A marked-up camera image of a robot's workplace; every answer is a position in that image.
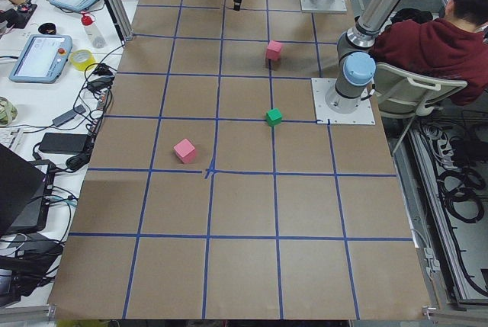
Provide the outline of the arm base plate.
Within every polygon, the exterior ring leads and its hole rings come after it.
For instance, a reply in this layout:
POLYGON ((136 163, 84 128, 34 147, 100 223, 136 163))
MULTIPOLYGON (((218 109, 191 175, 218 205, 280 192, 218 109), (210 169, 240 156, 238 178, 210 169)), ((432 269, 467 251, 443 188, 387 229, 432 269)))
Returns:
POLYGON ((358 98, 344 98, 336 91, 336 79, 311 78, 316 122, 329 125, 375 125, 368 90, 358 98))
POLYGON ((304 13, 346 14, 345 0, 300 0, 304 13))

